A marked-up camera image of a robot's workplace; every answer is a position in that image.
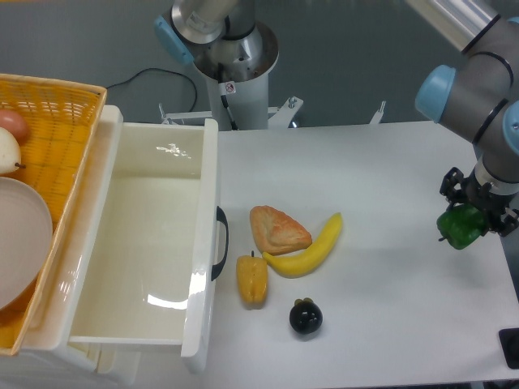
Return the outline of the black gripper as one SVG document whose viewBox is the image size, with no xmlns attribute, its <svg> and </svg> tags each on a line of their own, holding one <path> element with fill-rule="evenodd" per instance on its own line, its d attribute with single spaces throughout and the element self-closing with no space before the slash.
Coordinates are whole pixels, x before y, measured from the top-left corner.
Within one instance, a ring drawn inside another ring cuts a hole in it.
<svg viewBox="0 0 519 389">
<path fill-rule="evenodd" d="M 496 233 L 506 237 L 518 228 L 518 210 L 507 207 L 509 196 L 491 192 L 491 184 L 480 185 L 476 177 L 469 177 L 465 186 L 465 176 L 457 167 L 452 167 L 445 175 L 440 185 L 440 193 L 448 201 L 450 211 L 457 204 L 468 203 L 483 212 L 485 228 L 482 235 Z"/>
</svg>

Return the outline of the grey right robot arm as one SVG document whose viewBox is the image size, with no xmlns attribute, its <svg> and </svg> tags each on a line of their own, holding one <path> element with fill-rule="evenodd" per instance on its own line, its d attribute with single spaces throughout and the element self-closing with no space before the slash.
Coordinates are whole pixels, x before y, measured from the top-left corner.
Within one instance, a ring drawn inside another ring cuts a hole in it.
<svg viewBox="0 0 519 389">
<path fill-rule="evenodd" d="M 483 214 L 484 231 L 505 237 L 518 227 L 518 20 L 484 1 L 410 1 L 409 6 L 466 56 L 463 68 L 435 68 L 415 98 L 417 111 L 481 153 L 464 177 L 452 169 L 440 192 L 454 207 Z"/>
</svg>

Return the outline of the silver left robot arm base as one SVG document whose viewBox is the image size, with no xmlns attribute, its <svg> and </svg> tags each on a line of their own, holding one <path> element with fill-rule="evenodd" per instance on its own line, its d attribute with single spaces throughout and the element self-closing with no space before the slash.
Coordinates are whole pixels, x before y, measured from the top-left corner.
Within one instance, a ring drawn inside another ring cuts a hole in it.
<svg viewBox="0 0 519 389">
<path fill-rule="evenodd" d="M 204 78 L 221 130 L 267 128 L 268 75 L 279 47 L 253 1 L 175 1 L 153 27 L 165 51 Z"/>
</svg>

